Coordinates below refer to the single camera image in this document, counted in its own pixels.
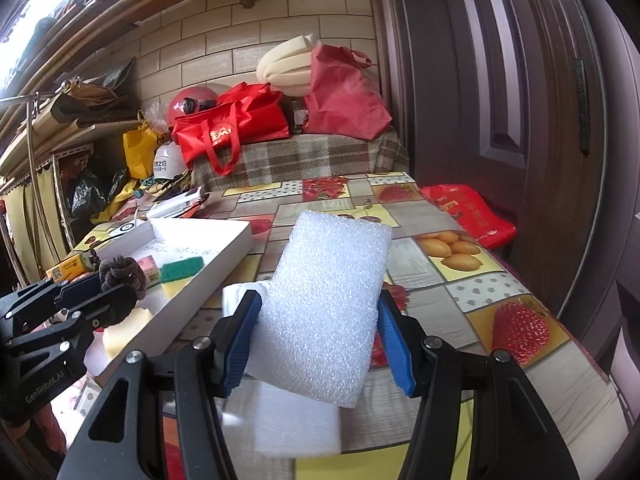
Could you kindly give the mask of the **dark scrunchie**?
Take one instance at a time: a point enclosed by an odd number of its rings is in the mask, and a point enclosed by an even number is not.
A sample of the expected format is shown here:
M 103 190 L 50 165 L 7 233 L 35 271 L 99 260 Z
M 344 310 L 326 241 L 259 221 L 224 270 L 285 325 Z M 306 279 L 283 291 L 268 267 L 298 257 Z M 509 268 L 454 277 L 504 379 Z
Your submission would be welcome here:
M 102 260 L 99 265 L 99 277 L 102 292 L 107 292 L 120 285 L 125 285 L 131 292 L 119 292 L 110 303 L 110 314 L 103 327 L 122 322 L 137 302 L 146 296 L 148 280 L 142 267 L 132 257 L 116 256 L 111 260 Z

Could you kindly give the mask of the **white foam block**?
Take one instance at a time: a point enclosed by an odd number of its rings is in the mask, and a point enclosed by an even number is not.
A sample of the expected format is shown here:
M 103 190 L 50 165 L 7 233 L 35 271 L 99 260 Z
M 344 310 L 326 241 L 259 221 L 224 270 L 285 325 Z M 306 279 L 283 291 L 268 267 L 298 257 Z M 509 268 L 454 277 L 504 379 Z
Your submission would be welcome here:
M 302 212 L 270 280 L 247 374 L 354 408 L 370 367 L 392 230 Z

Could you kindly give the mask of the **yellow curtain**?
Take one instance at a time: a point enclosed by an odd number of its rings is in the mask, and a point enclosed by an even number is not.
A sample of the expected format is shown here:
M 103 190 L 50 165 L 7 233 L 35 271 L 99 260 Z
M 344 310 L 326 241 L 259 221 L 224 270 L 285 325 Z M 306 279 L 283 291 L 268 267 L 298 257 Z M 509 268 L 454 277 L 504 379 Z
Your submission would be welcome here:
M 53 244 L 60 257 L 67 253 L 58 202 L 55 196 L 54 174 L 51 164 L 37 171 L 38 188 L 44 215 L 52 236 Z M 6 205 L 9 228 L 14 249 L 20 260 L 26 280 L 38 282 L 58 259 L 50 251 L 46 234 L 37 218 L 34 189 L 29 180 L 17 185 L 11 192 L 1 196 Z

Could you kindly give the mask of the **pink white cake sponge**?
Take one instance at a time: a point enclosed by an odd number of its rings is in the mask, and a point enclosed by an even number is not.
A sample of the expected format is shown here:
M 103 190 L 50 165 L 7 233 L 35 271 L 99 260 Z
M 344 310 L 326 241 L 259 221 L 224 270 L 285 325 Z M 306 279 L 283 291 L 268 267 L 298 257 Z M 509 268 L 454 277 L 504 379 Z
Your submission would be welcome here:
M 144 273 L 146 288 L 160 284 L 160 269 L 152 256 L 137 259 L 137 264 Z

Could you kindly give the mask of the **green yellow scrub sponge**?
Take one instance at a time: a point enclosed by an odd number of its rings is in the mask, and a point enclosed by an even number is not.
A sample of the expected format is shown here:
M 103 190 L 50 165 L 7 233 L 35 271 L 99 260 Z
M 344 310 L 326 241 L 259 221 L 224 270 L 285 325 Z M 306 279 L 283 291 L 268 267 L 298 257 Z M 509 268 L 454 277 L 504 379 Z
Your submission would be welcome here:
M 164 263 L 160 267 L 160 282 L 168 284 L 185 278 L 192 278 L 204 268 L 204 259 L 201 256 L 184 258 L 181 260 Z

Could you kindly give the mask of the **black plastic bag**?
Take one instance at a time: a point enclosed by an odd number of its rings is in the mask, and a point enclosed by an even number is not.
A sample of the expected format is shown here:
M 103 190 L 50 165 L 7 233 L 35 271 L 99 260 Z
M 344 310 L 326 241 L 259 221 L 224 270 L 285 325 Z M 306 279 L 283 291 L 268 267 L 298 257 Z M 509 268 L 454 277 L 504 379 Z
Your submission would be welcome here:
M 119 169 L 110 176 L 100 176 L 90 168 L 82 170 L 75 180 L 70 200 L 70 214 L 74 219 L 99 214 L 114 200 L 128 180 L 127 168 Z

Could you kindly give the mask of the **white shallow tray box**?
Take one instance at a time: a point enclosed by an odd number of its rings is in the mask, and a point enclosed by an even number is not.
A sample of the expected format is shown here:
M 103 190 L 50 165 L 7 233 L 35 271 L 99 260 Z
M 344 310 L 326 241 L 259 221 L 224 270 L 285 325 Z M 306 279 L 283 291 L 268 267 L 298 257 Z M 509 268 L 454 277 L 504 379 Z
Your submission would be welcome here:
M 104 262 L 153 263 L 160 282 L 126 321 L 96 336 L 85 357 L 88 374 L 104 386 L 129 351 L 164 353 L 253 246 L 247 221 L 177 218 L 151 219 L 99 248 Z

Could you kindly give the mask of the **wooden shelf unit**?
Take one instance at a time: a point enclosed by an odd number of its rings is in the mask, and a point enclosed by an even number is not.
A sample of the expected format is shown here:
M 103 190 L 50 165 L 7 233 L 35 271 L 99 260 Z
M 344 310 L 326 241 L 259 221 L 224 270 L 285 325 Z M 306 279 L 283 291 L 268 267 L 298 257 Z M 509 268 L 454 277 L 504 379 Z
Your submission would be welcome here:
M 138 122 L 140 103 L 131 73 L 136 60 L 127 58 L 99 76 L 66 80 L 55 93 L 32 97 L 26 115 L 26 96 L 1 100 L 8 115 L 1 130 L 1 187 L 6 190 L 27 178 L 29 164 L 41 164 L 53 152 L 123 132 Z

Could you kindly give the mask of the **white helmet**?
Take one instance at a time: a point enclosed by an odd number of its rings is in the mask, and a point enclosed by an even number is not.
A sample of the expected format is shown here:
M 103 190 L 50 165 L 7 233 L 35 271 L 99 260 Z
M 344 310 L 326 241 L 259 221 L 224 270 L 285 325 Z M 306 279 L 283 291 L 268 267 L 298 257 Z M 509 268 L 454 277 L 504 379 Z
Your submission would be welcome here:
M 156 180 L 172 180 L 188 170 L 180 148 L 175 142 L 162 144 L 155 152 L 153 177 Z

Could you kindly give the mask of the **red plastic bag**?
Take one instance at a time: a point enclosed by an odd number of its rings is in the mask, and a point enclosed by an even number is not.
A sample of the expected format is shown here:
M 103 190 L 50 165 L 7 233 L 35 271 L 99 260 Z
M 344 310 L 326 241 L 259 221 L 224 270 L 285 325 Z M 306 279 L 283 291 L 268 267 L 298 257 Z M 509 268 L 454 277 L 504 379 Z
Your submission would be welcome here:
M 464 184 L 422 186 L 421 195 L 449 214 L 466 232 L 487 249 L 509 245 L 516 227 L 495 214 L 475 190 Z

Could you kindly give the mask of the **metal clothes rack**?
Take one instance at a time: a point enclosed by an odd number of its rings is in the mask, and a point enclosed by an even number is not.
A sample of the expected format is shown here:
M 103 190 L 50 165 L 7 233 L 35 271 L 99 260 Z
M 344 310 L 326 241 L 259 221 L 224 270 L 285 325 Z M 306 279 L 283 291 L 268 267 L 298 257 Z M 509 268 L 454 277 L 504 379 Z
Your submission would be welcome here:
M 58 202 L 60 186 L 58 185 L 58 170 L 55 169 L 54 155 L 50 146 L 47 146 L 47 140 L 36 129 L 37 120 L 43 118 L 44 109 L 51 103 L 50 99 L 45 99 L 38 92 L 23 94 L 22 96 L 7 96 L 1 100 L 2 116 L 10 115 L 16 117 L 18 113 L 24 114 L 24 118 L 15 126 L 13 139 L 9 140 L 6 147 L 1 150 L 1 196 L 8 194 L 17 185 L 21 185 L 27 180 L 32 182 L 37 218 L 44 234 L 46 234 L 50 251 L 58 259 L 57 263 L 59 263 L 63 257 L 58 255 L 53 244 L 40 200 L 37 181 L 37 171 L 43 166 L 51 164 L 54 174 L 55 196 Z M 64 214 L 62 214 L 59 204 L 58 213 L 61 217 L 65 236 Z

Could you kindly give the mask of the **red helmet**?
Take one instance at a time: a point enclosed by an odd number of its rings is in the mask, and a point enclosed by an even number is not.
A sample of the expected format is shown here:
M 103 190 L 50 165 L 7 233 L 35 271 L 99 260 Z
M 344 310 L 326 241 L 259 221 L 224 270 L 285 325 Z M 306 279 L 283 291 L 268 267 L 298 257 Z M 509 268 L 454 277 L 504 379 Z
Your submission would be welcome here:
M 168 105 L 168 126 L 172 128 L 180 117 L 215 107 L 217 99 L 218 94 L 205 86 L 192 86 L 181 90 Z

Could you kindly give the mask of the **cream foam pile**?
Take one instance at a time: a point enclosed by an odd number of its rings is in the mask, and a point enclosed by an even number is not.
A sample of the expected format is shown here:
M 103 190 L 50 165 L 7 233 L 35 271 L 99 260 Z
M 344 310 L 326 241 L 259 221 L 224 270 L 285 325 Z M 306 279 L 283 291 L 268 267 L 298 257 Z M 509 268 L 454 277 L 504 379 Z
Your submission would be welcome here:
M 306 96 L 310 91 L 311 53 L 318 43 L 315 34 L 308 34 L 277 44 L 258 62 L 257 80 L 292 98 Z

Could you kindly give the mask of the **dark wooden door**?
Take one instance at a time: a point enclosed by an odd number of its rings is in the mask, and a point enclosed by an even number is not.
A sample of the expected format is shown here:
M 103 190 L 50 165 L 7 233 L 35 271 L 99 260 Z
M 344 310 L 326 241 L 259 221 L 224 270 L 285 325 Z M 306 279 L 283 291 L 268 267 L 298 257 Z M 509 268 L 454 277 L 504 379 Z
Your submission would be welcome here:
M 423 185 L 516 227 L 506 262 L 598 361 L 639 303 L 634 0 L 373 0 L 384 98 Z

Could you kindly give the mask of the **dark red fabric bag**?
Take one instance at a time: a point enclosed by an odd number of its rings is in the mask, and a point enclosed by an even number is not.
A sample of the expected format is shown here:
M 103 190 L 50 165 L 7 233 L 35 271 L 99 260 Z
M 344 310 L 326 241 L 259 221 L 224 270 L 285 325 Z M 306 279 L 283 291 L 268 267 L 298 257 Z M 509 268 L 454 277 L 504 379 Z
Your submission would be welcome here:
M 378 86 L 364 73 L 370 58 L 346 47 L 319 44 L 311 51 L 310 91 L 304 96 L 306 133 L 339 134 L 372 141 L 392 116 Z

